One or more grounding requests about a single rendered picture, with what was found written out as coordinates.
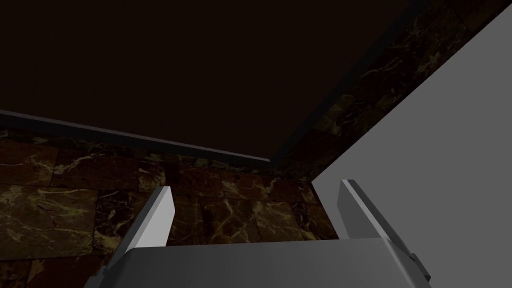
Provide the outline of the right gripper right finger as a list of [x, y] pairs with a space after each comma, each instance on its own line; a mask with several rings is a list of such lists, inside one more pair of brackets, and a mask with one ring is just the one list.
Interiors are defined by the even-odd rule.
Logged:
[[354, 179], [340, 181], [337, 208], [348, 238], [383, 238], [409, 258], [413, 254], [384, 215]]

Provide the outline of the grey flat panel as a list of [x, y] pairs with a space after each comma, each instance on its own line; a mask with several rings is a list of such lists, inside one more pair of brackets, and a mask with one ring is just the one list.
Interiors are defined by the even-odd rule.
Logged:
[[512, 0], [444, 0], [430, 25], [461, 49], [415, 56], [420, 85], [313, 180], [355, 180], [431, 275], [432, 288], [512, 288]]

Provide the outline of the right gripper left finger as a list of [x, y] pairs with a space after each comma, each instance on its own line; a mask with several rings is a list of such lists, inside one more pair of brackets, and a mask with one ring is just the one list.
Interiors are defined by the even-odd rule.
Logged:
[[115, 258], [121, 258], [134, 248], [164, 247], [169, 237], [175, 211], [171, 188], [169, 186], [157, 187], [115, 250]]

